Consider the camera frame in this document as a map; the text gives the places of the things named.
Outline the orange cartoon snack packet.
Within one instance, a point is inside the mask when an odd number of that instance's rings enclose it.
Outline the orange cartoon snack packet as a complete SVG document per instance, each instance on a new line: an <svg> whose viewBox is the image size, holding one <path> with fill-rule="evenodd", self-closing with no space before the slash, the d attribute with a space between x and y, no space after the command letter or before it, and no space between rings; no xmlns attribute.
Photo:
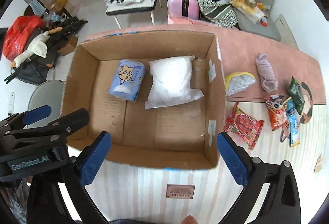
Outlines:
<svg viewBox="0 0 329 224"><path fill-rule="evenodd" d="M288 123L287 114L283 106L285 99L286 96L283 94L269 95L264 98L272 131Z"/></svg>

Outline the red snack packet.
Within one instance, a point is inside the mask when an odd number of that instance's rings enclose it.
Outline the red snack packet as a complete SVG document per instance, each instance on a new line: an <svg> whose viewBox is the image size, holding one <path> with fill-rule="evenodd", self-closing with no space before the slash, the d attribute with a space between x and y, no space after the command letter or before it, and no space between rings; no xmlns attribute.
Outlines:
<svg viewBox="0 0 329 224"><path fill-rule="evenodd" d="M264 120L257 120L239 108L236 102L226 118L224 132L231 132L241 137L250 150L253 150L260 137Z"/></svg>

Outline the light blue snack packet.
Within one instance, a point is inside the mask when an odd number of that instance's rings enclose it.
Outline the light blue snack packet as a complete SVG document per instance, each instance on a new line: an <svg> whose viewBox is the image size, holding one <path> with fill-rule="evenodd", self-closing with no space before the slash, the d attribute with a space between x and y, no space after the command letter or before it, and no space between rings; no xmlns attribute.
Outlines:
<svg viewBox="0 0 329 224"><path fill-rule="evenodd" d="M299 123L296 116L296 110L294 107L294 103L291 97L288 97L284 103L284 109L285 113L287 115L288 120L288 131L289 131L289 146L292 148L296 145L299 145L300 139L299 139Z"/></svg>

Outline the white soft pillow pack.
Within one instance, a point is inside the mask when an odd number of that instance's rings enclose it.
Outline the white soft pillow pack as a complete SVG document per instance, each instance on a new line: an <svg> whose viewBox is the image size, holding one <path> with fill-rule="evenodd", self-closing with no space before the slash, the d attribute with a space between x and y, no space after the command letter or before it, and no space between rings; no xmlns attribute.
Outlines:
<svg viewBox="0 0 329 224"><path fill-rule="evenodd" d="M172 107L201 99L202 91L190 86L194 59L194 56L176 56L150 61L153 83L144 108Z"/></svg>

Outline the green snack packet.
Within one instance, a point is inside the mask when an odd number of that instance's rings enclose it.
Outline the green snack packet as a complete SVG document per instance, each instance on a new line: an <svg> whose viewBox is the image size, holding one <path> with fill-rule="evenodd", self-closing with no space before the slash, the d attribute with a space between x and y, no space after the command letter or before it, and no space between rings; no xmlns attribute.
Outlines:
<svg viewBox="0 0 329 224"><path fill-rule="evenodd" d="M305 99L302 92L302 87L299 82L292 76L289 85L287 86L287 93L292 98L294 107L299 115L302 115L305 105Z"/></svg>

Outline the lilac cloth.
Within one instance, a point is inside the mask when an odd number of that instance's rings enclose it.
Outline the lilac cloth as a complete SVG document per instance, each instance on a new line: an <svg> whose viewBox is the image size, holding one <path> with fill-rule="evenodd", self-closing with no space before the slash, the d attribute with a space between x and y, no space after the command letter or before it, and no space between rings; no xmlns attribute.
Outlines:
<svg viewBox="0 0 329 224"><path fill-rule="evenodd" d="M255 63L263 90L267 93L277 91L279 83L274 75L272 66L267 60L267 55L264 53L257 53Z"/></svg>

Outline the yellow silver scrub sponge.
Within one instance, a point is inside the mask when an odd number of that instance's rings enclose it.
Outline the yellow silver scrub sponge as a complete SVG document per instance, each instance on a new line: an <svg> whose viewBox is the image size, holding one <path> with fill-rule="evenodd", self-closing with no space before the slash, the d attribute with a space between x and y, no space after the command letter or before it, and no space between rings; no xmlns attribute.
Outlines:
<svg viewBox="0 0 329 224"><path fill-rule="evenodd" d="M249 72L234 72L225 77L226 96L232 96L244 91L256 82L256 78Z"/></svg>

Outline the white goose plush toy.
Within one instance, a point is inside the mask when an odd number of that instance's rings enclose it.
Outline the white goose plush toy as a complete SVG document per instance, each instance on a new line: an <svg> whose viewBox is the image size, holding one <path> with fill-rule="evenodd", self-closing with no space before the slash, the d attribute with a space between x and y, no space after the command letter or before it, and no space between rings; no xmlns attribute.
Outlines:
<svg viewBox="0 0 329 224"><path fill-rule="evenodd" d="M36 36L30 42L27 49L14 59L14 61L11 63L11 68L18 68L26 59L30 58L32 55L37 55L45 59L47 55L46 42L49 40L50 35L60 32L62 29L62 27L57 27Z"/></svg>

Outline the blue cartoon tissue pack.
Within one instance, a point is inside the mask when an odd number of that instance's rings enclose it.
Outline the blue cartoon tissue pack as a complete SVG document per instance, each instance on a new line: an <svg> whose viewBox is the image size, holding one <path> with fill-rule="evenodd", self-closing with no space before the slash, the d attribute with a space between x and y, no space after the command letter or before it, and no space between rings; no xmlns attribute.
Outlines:
<svg viewBox="0 0 329 224"><path fill-rule="evenodd" d="M108 93L126 101L136 101L146 67L133 60L120 60Z"/></svg>

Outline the brown cardboard box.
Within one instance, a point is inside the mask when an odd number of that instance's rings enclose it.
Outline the brown cardboard box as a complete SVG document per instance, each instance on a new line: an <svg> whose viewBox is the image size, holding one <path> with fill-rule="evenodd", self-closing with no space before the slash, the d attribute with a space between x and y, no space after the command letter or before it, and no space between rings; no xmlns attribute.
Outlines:
<svg viewBox="0 0 329 224"><path fill-rule="evenodd" d="M136 101L110 95L121 60L150 61L193 56L192 88L201 99L173 107L146 109L152 76L140 81ZM225 87L217 38L192 30L152 30L110 35L80 44L65 83L61 113L84 108L90 122L69 136L81 150L102 131L112 138L107 158L146 168L211 169L218 165L216 134L225 118Z"/></svg>

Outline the red plastic bag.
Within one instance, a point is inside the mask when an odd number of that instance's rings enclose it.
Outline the red plastic bag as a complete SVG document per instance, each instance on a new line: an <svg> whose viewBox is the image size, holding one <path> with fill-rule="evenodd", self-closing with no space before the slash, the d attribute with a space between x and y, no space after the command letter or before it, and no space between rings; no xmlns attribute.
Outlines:
<svg viewBox="0 0 329 224"><path fill-rule="evenodd" d="M24 50L24 47L36 28L44 25L39 16L19 16L8 29L4 44L3 55L13 61Z"/></svg>

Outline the pink striped cat rug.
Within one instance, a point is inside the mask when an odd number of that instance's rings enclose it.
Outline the pink striped cat rug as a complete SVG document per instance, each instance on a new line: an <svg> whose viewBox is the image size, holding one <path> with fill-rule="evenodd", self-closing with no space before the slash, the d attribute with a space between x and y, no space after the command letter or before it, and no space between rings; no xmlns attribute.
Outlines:
<svg viewBox="0 0 329 224"><path fill-rule="evenodd" d="M301 125L301 143L290 147L280 142L280 131L272 131L265 104L241 102L240 108L264 120L252 156L293 167L301 202L301 221L311 223L328 195L328 112L315 105L309 123ZM199 223L218 223L242 187L226 164L199 171L150 169L103 163L88 191L108 219L131 218L155 223L180 223L194 216Z"/></svg>

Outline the white folding chair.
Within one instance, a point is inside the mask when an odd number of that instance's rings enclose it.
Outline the white folding chair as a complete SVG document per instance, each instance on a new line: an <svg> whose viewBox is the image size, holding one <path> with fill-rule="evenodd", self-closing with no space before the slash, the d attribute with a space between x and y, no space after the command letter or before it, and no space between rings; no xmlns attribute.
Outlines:
<svg viewBox="0 0 329 224"><path fill-rule="evenodd" d="M105 14L114 18L119 29L122 29L122 26L117 15L131 13L149 12L151 15L152 25L155 25L156 21L154 18L154 10L158 2L160 3L160 7L162 7L161 0L121 0L119 2L117 0L113 0L112 2L108 1Z"/></svg>

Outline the pink suitcase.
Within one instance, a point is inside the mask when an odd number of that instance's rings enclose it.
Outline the pink suitcase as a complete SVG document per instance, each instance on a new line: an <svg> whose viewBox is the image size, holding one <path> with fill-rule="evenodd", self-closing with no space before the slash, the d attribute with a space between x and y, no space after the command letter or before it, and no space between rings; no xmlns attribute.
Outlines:
<svg viewBox="0 0 329 224"><path fill-rule="evenodd" d="M196 0L167 0L168 15L198 20L200 9Z"/></svg>

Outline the black white patterned bag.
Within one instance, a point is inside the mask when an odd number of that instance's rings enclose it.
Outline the black white patterned bag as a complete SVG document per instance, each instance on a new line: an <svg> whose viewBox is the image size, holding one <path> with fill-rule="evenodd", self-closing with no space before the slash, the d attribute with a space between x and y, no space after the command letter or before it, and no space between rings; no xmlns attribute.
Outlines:
<svg viewBox="0 0 329 224"><path fill-rule="evenodd" d="M230 0L196 0L204 18L223 28L237 27L237 15Z"/></svg>

